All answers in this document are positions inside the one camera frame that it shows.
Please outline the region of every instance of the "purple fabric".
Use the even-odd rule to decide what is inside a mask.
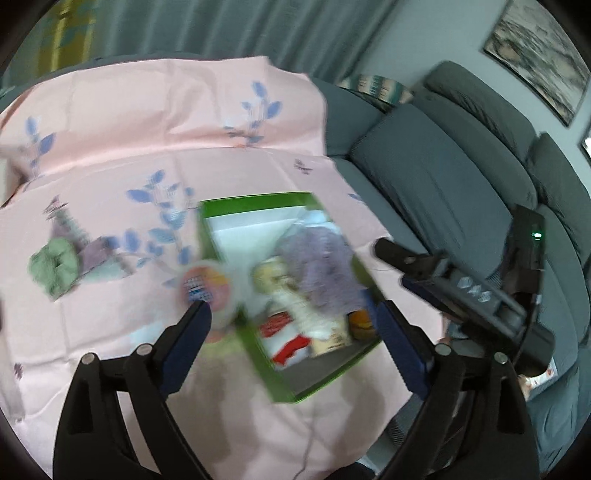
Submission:
[[[277,246],[300,292],[322,313],[345,315],[365,307],[363,287],[351,269],[353,251],[322,226],[302,227]]]
[[[113,256],[113,252],[102,238],[98,238],[86,245],[79,254],[80,274],[85,275],[93,268],[105,263]]]

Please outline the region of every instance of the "green box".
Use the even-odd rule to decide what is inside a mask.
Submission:
[[[212,229],[212,224],[215,223],[214,218],[217,218],[218,222],[228,220],[231,224],[232,218],[238,218],[238,216],[230,216],[232,214],[272,209],[283,209],[275,210],[274,213],[283,212],[287,207],[325,211],[310,192],[274,193],[202,202],[199,213],[199,234],[203,258],[213,258],[222,263],[228,261],[223,248],[216,245],[214,239],[215,232]],[[375,304],[383,301],[384,295],[356,255],[353,256],[352,268],[358,281],[369,290]],[[307,358],[282,371],[276,371],[259,341],[257,330],[257,324],[241,307],[236,318],[236,332],[267,386],[272,400],[282,403],[295,403],[309,397],[346,372],[380,343],[379,339],[353,340],[351,346],[315,358]]]

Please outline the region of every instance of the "framed picture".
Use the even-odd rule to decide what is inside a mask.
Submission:
[[[589,68],[537,0],[510,0],[484,52],[520,77],[570,126],[589,83]]]
[[[581,141],[581,150],[587,155],[587,160],[591,163],[591,125],[589,125],[585,136]]]

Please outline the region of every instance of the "sofa cushion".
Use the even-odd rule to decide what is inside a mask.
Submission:
[[[480,78],[452,61],[439,64],[424,80],[439,93],[470,112],[520,161],[525,161],[536,134],[530,121]]]
[[[546,260],[564,294],[577,342],[580,342],[587,333],[591,316],[586,280],[573,244],[558,217],[546,205],[540,205],[537,211],[545,219]]]
[[[326,155],[347,155],[353,144],[384,114],[356,95],[331,83],[311,79],[326,99]]]
[[[418,254],[427,253],[427,250],[425,250],[425,247],[410,227],[355,165],[342,157],[333,157],[332,160],[345,181],[351,185],[359,195],[360,200],[365,202],[379,221],[382,222],[382,225],[386,227],[386,230],[392,235],[392,239],[396,243]]]
[[[415,95],[412,103],[461,147],[507,206],[518,204],[535,209],[537,194],[524,166],[473,115],[424,89]]]
[[[591,199],[568,159],[547,133],[527,161],[541,203],[548,205],[569,234],[581,265],[591,254]]]
[[[577,361],[579,341],[567,297],[547,260],[544,263],[542,304],[538,321],[554,334],[556,345],[553,357],[559,378]],[[555,380],[550,380],[536,388],[532,392],[532,398],[550,388],[554,382]]]
[[[350,157],[427,249],[446,250],[484,277],[495,271],[511,214],[474,163],[426,114],[401,105]]]
[[[527,403],[539,452],[551,452],[572,441],[578,408],[579,366],[575,365],[558,379],[552,389]]]

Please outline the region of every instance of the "screw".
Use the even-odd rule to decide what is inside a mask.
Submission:
[[[151,351],[152,351],[152,345],[150,345],[149,343],[142,343],[136,349],[136,353],[140,356],[149,355]]]
[[[435,351],[441,356],[448,356],[452,352],[452,349],[445,343],[438,343],[435,346]]]
[[[95,354],[93,354],[93,353],[87,353],[82,356],[82,363],[85,365],[90,365],[94,361],[95,361]]]
[[[503,352],[497,352],[495,353],[495,360],[501,365],[505,365],[509,361],[509,358]]]

